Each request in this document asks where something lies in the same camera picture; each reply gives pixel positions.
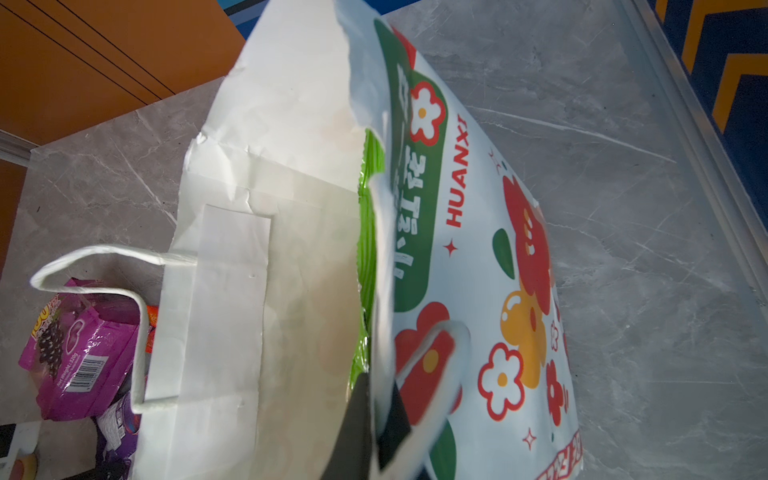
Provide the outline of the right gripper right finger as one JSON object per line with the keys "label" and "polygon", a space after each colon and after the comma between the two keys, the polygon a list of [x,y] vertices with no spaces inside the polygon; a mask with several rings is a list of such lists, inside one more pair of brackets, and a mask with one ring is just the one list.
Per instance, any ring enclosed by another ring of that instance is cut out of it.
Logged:
{"label": "right gripper right finger", "polygon": [[392,389],[390,411],[383,433],[377,438],[378,462],[383,470],[394,458],[400,444],[411,432],[411,425],[397,386]]}

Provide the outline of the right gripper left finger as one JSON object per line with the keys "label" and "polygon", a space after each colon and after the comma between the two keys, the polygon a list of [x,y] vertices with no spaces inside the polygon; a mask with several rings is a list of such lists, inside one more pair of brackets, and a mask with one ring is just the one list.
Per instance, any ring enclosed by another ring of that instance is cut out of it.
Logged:
{"label": "right gripper left finger", "polygon": [[334,448],[321,480],[369,478],[374,444],[369,396],[369,374],[361,373],[347,403]]}

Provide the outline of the white paper bag with flowers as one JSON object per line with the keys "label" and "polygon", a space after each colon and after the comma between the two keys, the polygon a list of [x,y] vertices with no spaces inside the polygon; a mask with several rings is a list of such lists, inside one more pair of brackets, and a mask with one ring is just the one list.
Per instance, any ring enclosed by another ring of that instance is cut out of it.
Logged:
{"label": "white paper bag with flowers", "polygon": [[[320,479],[358,338],[365,132],[376,227],[368,479],[572,479],[583,467],[538,202],[424,57],[363,1],[271,1],[184,159],[136,479]],[[411,425],[381,470],[397,386]]]}

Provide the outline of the purple snack bag white label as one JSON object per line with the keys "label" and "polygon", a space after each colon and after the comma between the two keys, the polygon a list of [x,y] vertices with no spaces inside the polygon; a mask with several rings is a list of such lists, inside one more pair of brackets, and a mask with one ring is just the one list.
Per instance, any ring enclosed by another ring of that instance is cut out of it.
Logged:
{"label": "purple snack bag white label", "polygon": [[130,479],[138,443],[141,416],[131,408],[130,394],[115,400],[95,418],[96,466],[108,469],[108,479]]}

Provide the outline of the large green chips bag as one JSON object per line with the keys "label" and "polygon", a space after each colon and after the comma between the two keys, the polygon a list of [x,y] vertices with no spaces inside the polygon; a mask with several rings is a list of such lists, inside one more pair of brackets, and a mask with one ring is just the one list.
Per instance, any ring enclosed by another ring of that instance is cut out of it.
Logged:
{"label": "large green chips bag", "polygon": [[373,312],[376,274],[376,227],[373,200],[368,186],[375,174],[386,169],[386,155],[380,142],[371,130],[365,132],[361,172],[358,182],[358,204],[360,215],[359,238],[357,242],[357,280],[360,300],[360,321],[358,338],[352,357],[348,381],[348,394],[352,393],[358,377],[370,368],[371,316]]}

